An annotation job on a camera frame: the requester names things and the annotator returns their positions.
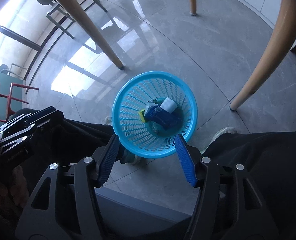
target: black metal frame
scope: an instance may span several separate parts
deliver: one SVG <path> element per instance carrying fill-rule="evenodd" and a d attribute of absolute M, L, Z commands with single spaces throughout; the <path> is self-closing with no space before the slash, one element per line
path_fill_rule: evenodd
<path fill-rule="evenodd" d="M 64 119 L 61 111 L 50 106 L 35 114 L 22 114 L 0 127 L 0 181 L 37 152 L 37 142 L 46 130 Z"/>
<path fill-rule="evenodd" d="M 104 184 L 101 179 L 107 178 L 112 168 L 106 164 L 113 164 L 118 149 L 119 138 L 113 135 L 108 144 L 97 148 L 87 161 L 85 158 L 65 167 L 51 164 L 24 208 L 16 237 L 19 240 L 29 240 L 35 235 L 45 239 L 106 239 L 108 233 L 94 187 Z M 108 155 L 113 158 L 112 162 L 105 159 Z"/>
<path fill-rule="evenodd" d="M 2 34 L 5 34 L 6 36 L 16 40 L 16 41 L 19 41 L 20 43 L 28 46 L 29 48 L 32 48 L 32 49 L 38 51 L 38 52 L 40 52 L 42 50 L 42 46 L 38 45 L 37 43 L 34 43 L 33 41 L 25 38 L 24 36 L 19 35 L 18 33 L 15 33 L 14 31 L 12 31 L 4 26 L 0 25 L 0 32 Z"/>

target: white sneaker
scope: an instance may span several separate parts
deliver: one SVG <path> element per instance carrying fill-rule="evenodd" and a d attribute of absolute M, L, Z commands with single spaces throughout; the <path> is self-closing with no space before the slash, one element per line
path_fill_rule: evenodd
<path fill-rule="evenodd" d="M 105 118 L 105 124 L 112 125 L 112 116 L 109 115 Z"/>
<path fill-rule="evenodd" d="M 211 142 L 209 143 L 209 145 L 214 142 L 220 135 L 224 134 L 224 133 L 237 133 L 237 130 L 234 128 L 234 127 L 231 127 L 231 126 L 228 126 L 228 127 L 225 127 L 223 129 L 221 129 L 219 132 L 217 132 L 211 139 Z"/>

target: black pants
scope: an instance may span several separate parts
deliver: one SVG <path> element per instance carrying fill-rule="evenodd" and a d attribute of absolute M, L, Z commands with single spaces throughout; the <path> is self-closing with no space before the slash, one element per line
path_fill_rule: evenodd
<path fill-rule="evenodd" d="M 36 112 L 38 110 L 24 108 L 17 111 L 12 118 Z M 29 192 L 34 189 L 51 163 L 56 162 L 61 166 L 77 163 L 82 158 L 91 156 L 98 147 L 107 145 L 113 134 L 114 130 L 111 125 L 64 119 L 61 125 L 45 134 L 45 140 L 36 147 L 39 150 L 22 163 Z M 116 161 L 120 160 L 124 150 L 125 148 L 120 144 Z"/>

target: chair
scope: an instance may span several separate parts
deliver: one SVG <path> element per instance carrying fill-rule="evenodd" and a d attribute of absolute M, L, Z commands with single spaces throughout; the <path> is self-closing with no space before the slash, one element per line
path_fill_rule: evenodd
<path fill-rule="evenodd" d="M 101 4 L 101 2 L 99 0 L 93 0 L 96 4 L 99 5 L 99 7 L 101 9 L 104 10 L 104 12 L 107 12 L 107 9 Z M 70 15 L 66 14 L 61 8 L 60 8 L 60 4 L 57 2 L 55 3 L 51 9 L 47 12 L 46 17 L 52 22 L 54 23 L 58 28 L 60 28 L 64 33 L 66 33 L 69 37 L 71 37 L 72 39 L 74 38 L 74 36 L 72 36 L 64 27 L 62 27 L 58 22 L 55 21 L 55 19 L 53 19 L 51 17 L 51 14 L 53 14 L 56 10 L 58 10 L 59 12 L 61 12 L 63 15 L 65 15 L 67 18 L 69 18 L 72 22 L 75 22 L 74 19 L 72 19 L 70 17 Z"/>
<path fill-rule="evenodd" d="M 19 67 L 19 68 L 26 69 L 26 68 L 24 68 L 24 67 L 21 67 L 21 66 L 15 64 L 15 63 L 12 63 L 12 64 L 11 64 L 10 69 L 8 68 L 8 66 L 7 66 L 6 64 L 1 64 L 1 65 L 0 65 L 0 73 L 4 73 L 4 74 L 6 74 L 6 75 L 8 75 L 8 76 L 10 75 L 10 73 L 12 73 L 12 74 L 15 75 L 16 77 L 18 77 L 18 78 L 20 78 L 20 79 L 23 79 L 21 76 L 19 76 L 18 74 L 16 74 L 15 72 L 13 72 L 13 71 L 11 70 L 12 66 L 17 66 L 17 67 Z"/>
<path fill-rule="evenodd" d="M 3 94 L 0 93 L 0 97 L 7 98 L 6 119 L 5 120 L 0 119 L 0 122 L 8 122 L 9 117 L 15 113 L 15 111 L 13 111 L 11 109 L 11 106 L 10 106 L 11 100 L 16 100 L 16 101 L 19 101 L 19 102 L 22 102 L 22 103 L 29 104 L 29 102 L 26 102 L 24 100 L 12 97 L 12 89 L 13 89 L 13 87 L 21 87 L 21 88 L 29 88 L 29 89 L 39 90 L 39 88 L 29 87 L 29 86 L 25 86 L 25 85 L 21 85 L 21 84 L 17 84 L 17 83 L 11 83 L 10 84 L 9 96 L 6 96 L 6 95 L 3 95 Z"/>

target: person's leg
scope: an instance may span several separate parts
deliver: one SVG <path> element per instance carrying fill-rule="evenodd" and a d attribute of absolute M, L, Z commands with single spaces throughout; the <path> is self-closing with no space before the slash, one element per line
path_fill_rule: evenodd
<path fill-rule="evenodd" d="M 296 132 L 225 133 L 203 155 L 228 167 L 241 163 L 256 182 L 280 234 L 285 239 L 296 234 Z"/>
<path fill-rule="evenodd" d="M 23 108 L 18 110 L 11 119 L 21 114 L 36 112 L 38 110 Z M 107 145 L 113 134 L 114 130 L 111 125 L 64 119 L 60 126 L 53 128 L 51 134 L 45 135 L 45 137 L 47 137 L 48 141 L 51 140 L 50 145 L 54 147 L 52 155 L 55 160 L 67 164 L 68 162 L 78 162 L 83 157 L 92 155 L 97 147 Z M 116 161 L 124 157 L 122 163 L 131 162 L 125 159 L 127 154 L 128 152 L 124 146 L 120 144 Z"/>
<path fill-rule="evenodd" d="M 209 145 L 211 143 L 213 143 L 220 135 L 223 135 L 224 133 L 237 133 L 237 130 L 231 126 L 221 129 L 212 137 Z M 204 150 L 200 151 L 200 153 L 203 154 L 208 149 L 209 145 Z"/>

